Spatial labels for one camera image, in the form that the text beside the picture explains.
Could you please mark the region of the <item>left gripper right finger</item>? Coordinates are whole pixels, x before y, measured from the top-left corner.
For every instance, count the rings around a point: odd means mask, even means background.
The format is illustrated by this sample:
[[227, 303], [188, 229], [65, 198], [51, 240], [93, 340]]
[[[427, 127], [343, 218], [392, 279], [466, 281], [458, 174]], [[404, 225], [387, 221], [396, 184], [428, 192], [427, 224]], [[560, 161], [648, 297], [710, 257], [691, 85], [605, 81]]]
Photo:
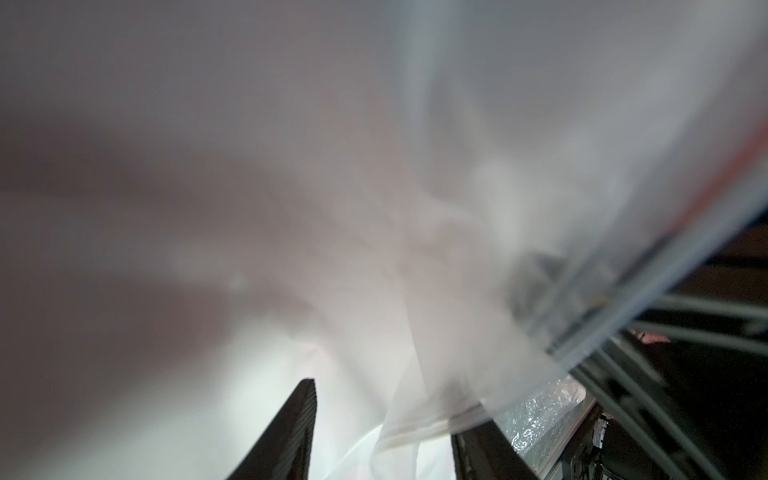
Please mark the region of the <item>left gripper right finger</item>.
[[538, 480], [492, 420], [452, 434], [451, 446], [457, 480]]

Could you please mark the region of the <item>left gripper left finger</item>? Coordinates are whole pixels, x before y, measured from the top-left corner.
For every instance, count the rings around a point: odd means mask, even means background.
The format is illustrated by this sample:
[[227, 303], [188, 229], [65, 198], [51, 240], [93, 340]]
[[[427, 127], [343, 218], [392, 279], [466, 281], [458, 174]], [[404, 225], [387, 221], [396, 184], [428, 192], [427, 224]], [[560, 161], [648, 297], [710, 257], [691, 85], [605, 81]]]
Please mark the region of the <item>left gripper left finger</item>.
[[307, 480], [317, 414], [314, 379], [302, 379], [229, 480]]

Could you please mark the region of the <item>clear zip-top bag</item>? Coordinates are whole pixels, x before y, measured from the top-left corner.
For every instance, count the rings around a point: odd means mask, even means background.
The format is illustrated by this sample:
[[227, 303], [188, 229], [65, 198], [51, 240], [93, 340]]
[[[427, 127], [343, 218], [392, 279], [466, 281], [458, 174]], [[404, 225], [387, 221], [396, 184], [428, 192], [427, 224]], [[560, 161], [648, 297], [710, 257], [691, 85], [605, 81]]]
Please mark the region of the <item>clear zip-top bag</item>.
[[763, 1], [5, 1], [1, 475], [440, 478], [755, 214]]

